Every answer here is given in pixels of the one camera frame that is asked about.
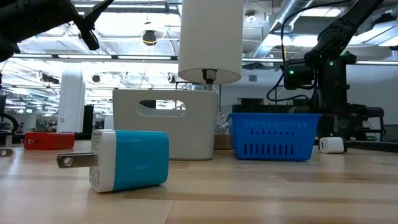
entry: charger prong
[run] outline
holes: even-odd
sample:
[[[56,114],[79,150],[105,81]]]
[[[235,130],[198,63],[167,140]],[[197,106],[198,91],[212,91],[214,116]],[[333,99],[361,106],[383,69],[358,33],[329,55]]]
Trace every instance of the charger prong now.
[[[0,149],[0,157],[11,157],[13,153],[12,149]]]
[[[98,156],[87,153],[64,153],[57,156],[57,164],[61,169],[97,166]]]

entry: power adapter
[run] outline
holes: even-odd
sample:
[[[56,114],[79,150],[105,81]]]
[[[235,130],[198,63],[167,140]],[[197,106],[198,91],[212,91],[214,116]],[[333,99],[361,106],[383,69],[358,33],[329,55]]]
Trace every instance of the power adapter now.
[[[342,154],[347,152],[347,146],[342,138],[327,137],[319,140],[319,149],[326,154]]]
[[[26,133],[22,143],[27,150],[70,149],[75,145],[75,134]]]
[[[90,167],[96,192],[136,189],[166,182],[169,137],[162,132],[96,130],[91,152],[64,153],[59,168]]]

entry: white bin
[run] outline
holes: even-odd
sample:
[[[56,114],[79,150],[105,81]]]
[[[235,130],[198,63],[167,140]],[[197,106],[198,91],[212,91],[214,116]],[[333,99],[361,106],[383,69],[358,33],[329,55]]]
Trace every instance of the white bin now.
[[[178,100],[186,110],[155,110],[142,100]],[[163,131],[170,139],[170,159],[213,157],[218,94],[211,91],[114,90],[115,130]]]

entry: blue basket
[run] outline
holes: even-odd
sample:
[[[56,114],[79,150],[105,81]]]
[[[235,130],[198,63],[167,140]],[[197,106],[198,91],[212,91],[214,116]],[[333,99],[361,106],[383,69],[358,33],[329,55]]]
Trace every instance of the blue basket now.
[[[238,159],[307,161],[321,114],[229,115],[231,145]]]

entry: wire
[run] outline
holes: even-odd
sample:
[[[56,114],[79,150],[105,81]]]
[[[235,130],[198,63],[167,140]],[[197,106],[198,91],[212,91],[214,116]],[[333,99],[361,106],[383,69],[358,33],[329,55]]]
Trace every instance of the wire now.
[[[4,67],[6,67],[7,62],[8,62],[8,59],[6,60],[6,62],[4,62],[4,65],[2,65],[2,68],[0,69],[0,72],[4,70]]]
[[[293,17],[296,16],[297,14],[300,14],[301,12],[307,11],[307,10],[309,10],[309,9],[315,9],[315,8],[318,8],[318,7],[334,6],[334,5],[337,5],[337,4],[343,4],[343,3],[347,3],[347,2],[351,2],[351,1],[353,1],[353,0],[344,0],[344,1],[337,1],[337,2],[329,2],[329,3],[324,3],[324,4],[317,4],[316,6],[305,7],[305,8],[303,8],[303,9],[301,9],[301,10],[298,10],[298,11],[294,12],[293,14],[289,15],[288,17],[286,17],[286,19],[284,20],[284,22],[283,22],[283,24],[282,24],[282,28],[281,28],[281,32],[280,32],[280,40],[281,40],[280,46],[281,46],[281,49],[282,49],[282,61],[283,61],[284,67],[286,66],[285,45],[284,45],[284,30],[285,30],[286,23],[287,23],[288,21],[290,21],[291,18],[293,18]],[[293,96],[293,97],[290,97],[290,98],[279,99],[279,100],[278,100],[278,99],[271,99],[271,98],[269,97],[269,95],[272,93],[272,91],[274,91],[276,88],[278,88],[278,86],[279,86],[280,83],[282,82],[284,76],[285,76],[285,74],[284,74],[284,72],[282,71],[282,75],[280,76],[278,82],[275,84],[274,87],[272,87],[272,88],[268,91],[268,93],[267,93],[267,99],[268,99],[269,101],[280,102],[280,101],[293,100],[293,99],[302,98],[302,97],[306,97],[306,98],[308,99],[308,96],[305,96],[305,95],[297,95],[297,96]],[[316,84],[317,84],[317,83],[314,82],[314,84],[312,85],[313,88],[316,88]]]

